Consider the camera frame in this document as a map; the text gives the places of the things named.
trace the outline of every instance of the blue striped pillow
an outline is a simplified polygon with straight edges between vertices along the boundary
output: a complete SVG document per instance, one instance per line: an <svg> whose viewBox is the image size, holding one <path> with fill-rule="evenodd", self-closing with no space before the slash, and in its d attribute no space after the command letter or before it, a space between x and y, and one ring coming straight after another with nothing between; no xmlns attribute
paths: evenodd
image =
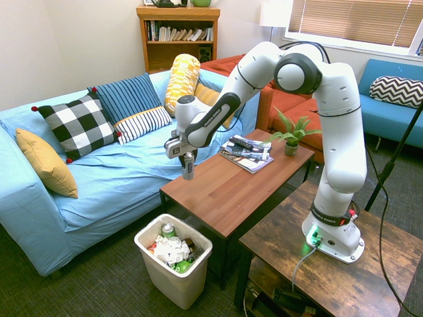
<svg viewBox="0 0 423 317"><path fill-rule="evenodd" d="M139 112L161 106L148 73L95 88L88 87L87 89L89 92L96 91L112 124Z"/></svg>

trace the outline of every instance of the magazine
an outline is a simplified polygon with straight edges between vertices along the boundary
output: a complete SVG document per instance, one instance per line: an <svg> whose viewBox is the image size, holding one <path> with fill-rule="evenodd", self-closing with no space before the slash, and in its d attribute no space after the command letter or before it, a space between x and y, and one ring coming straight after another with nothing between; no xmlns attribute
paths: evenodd
<svg viewBox="0 0 423 317"><path fill-rule="evenodd" d="M247 172L254 174L261 170L266 165L270 164L273 161L272 157L269 157L268 160L257 160L253 158L246 158L246 157L238 157L236 155L232 155L231 153L223 150L220 151L220 155L227 158L231 162L234 162L236 165L244 168Z"/></svg>
<svg viewBox="0 0 423 317"><path fill-rule="evenodd" d="M234 144L230 141L226 142L224 145L222 145L222 150L228 152L229 154L235 155L237 157L245 157L248 159L256 159L256 160L268 160L270 158L270 151L272 150L272 144L271 143L264 143L261 147L259 147L260 144L262 144L262 141L254 141L250 139L245 139L244 137L241 137L239 135L235 135L237 139L242 139L248 143L250 143L253 148L251 151L243 148L242 146L238 144Z"/></svg>

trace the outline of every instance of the aluminum can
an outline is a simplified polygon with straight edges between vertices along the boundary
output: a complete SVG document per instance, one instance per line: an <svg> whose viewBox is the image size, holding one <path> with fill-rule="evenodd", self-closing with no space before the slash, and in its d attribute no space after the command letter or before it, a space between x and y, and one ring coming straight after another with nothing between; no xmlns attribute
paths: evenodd
<svg viewBox="0 0 423 317"><path fill-rule="evenodd" d="M161 227L161 235L164 238L172 238L173 236L175 236L174 227L169 224L164 225L163 227Z"/></svg>
<svg viewBox="0 0 423 317"><path fill-rule="evenodd" d="M187 152L184 154L184 166L182 167L182 177L185 180L194 178L194 154Z"/></svg>

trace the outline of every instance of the trash can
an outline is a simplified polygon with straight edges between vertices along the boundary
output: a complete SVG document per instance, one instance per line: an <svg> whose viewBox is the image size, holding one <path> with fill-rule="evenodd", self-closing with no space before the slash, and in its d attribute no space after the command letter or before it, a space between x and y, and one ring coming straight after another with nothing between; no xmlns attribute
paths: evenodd
<svg viewBox="0 0 423 317"><path fill-rule="evenodd" d="M167 223L174 226L177 237L181 240L191 238L196 247L204 251L188 271L182 274L171 269L147 249L155 242L157 235L161 234L161 227ZM204 289L207 260L213 248L212 242L191 226L168 214L162 214L151 221L136 234L134 241L143 255L154 286L182 309L190 308Z"/></svg>

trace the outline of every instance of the window blinds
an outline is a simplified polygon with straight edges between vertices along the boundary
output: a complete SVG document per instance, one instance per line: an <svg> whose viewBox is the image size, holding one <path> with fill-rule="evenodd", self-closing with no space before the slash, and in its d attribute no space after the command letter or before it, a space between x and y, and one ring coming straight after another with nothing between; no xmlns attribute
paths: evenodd
<svg viewBox="0 0 423 317"><path fill-rule="evenodd" d="M423 0L293 0L290 32L408 48Z"/></svg>

